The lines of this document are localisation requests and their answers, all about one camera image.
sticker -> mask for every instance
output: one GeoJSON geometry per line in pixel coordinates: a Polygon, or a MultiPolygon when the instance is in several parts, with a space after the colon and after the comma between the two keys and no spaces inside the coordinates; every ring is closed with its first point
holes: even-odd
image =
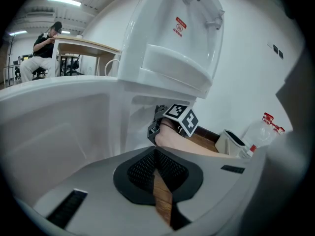
{"type": "Polygon", "coordinates": [[[180,24],[177,24],[176,28],[177,28],[178,31],[183,31],[183,27],[180,24]]]}
{"type": "Polygon", "coordinates": [[[177,33],[177,35],[179,35],[180,37],[182,37],[183,35],[178,31],[176,30],[175,28],[173,28],[173,31],[175,31],[177,33]]]}
{"type": "Polygon", "coordinates": [[[178,122],[189,137],[198,127],[199,120],[191,106],[174,104],[166,110],[163,116],[178,122]]]}
{"type": "Polygon", "coordinates": [[[164,114],[165,117],[171,117],[171,119],[179,119],[182,113],[185,111],[187,106],[174,104],[171,108],[167,110],[164,114]]]}
{"type": "Polygon", "coordinates": [[[188,114],[183,118],[183,120],[181,121],[181,126],[182,128],[185,130],[185,132],[191,136],[193,134],[193,132],[195,131],[195,129],[198,126],[198,119],[195,115],[195,113],[193,112],[192,109],[189,110],[188,114]]]}
{"type": "Polygon", "coordinates": [[[183,35],[181,34],[181,32],[183,31],[184,28],[186,29],[187,25],[179,17],[176,17],[176,21],[179,24],[176,25],[176,28],[173,28],[173,31],[175,31],[177,35],[182,37],[183,35]]]}
{"type": "Polygon", "coordinates": [[[179,17],[176,17],[176,21],[186,29],[187,25],[179,17]]]}

red warning label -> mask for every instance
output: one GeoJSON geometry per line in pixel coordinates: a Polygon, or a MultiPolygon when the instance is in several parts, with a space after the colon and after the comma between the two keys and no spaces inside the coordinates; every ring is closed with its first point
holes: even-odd
{"type": "Polygon", "coordinates": [[[176,17],[176,21],[186,29],[187,25],[179,17],[176,17]]]}

table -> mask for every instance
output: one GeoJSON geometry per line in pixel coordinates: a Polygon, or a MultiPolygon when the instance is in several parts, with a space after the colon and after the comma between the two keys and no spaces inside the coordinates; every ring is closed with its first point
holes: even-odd
{"type": "MultiPolygon", "coordinates": [[[[61,54],[61,61],[62,59],[65,59],[64,62],[64,71],[63,71],[63,75],[66,76],[66,66],[67,66],[67,59],[71,59],[71,67],[70,67],[70,76],[72,76],[72,71],[73,71],[73,59],[79,59],[80,57],[75,56],[75,55],[65,55],[65,54],[61,54]]],[[[62,70],[62,62],[60,62],[60,70],[59,70],[59,76],[61,76],[61,70],[62,70]]]]}
{"type": "MultiPolygon", "coordinates": [[[[105,54],[119,54],[121,51],[115,48],[102,45],[96,42],[88,41],[85,39],[80,39],[76,37],[68,37],[68,36],[54,36],[55,44],[52,55],[52,64],[51,67],[56,69],[56,59],[57,59],[57,51],[60,54],[68,53],[68,54],[81,54],[87,56],[96,57],[95,64],[95,73],[98,71],[99,67],[99,58],[104,56],[105,54]]],[[[59,55],[58,61],[61,63],[61,55],[59,55]]]]}

black vent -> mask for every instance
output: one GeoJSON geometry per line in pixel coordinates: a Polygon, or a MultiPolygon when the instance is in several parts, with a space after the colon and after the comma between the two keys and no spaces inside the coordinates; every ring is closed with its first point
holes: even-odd
{"type": "Polygon", "coordinates": [[[167,188],[173,192],[187,179],[188,170],[158,150],[153,150],[128,169],[129,181],[142,190],[153,193],[154,170],[157,168],[167,188]]]}
{"type": "Polygon", "coordinates": [[[64,229],[86,196],[86,192],[73,190],[52,214],[48,216],[47,220],[64,229]]]}
{"type": "Polygon", "coordinates": [[[235,166],[230,166],[230,165],[224,165],[221,169],[225,171],[239,173],[239,174],[242,174],[245,170],[245,168],[240,168],[240,167],[235,167],[235,166]]]}

plastic bottle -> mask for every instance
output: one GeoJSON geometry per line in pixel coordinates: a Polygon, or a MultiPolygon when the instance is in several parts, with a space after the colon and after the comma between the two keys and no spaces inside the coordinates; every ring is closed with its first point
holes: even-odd
{"type": "Polygon", "coordinates": [[[261,121],[250,125],[242,138],[247,147],[247,154],[252,156],[257,148],[269,145],[280,133],[284,132],[282,127],[272,123],[273,119],[270,114],[264,113],[261,121]]]}

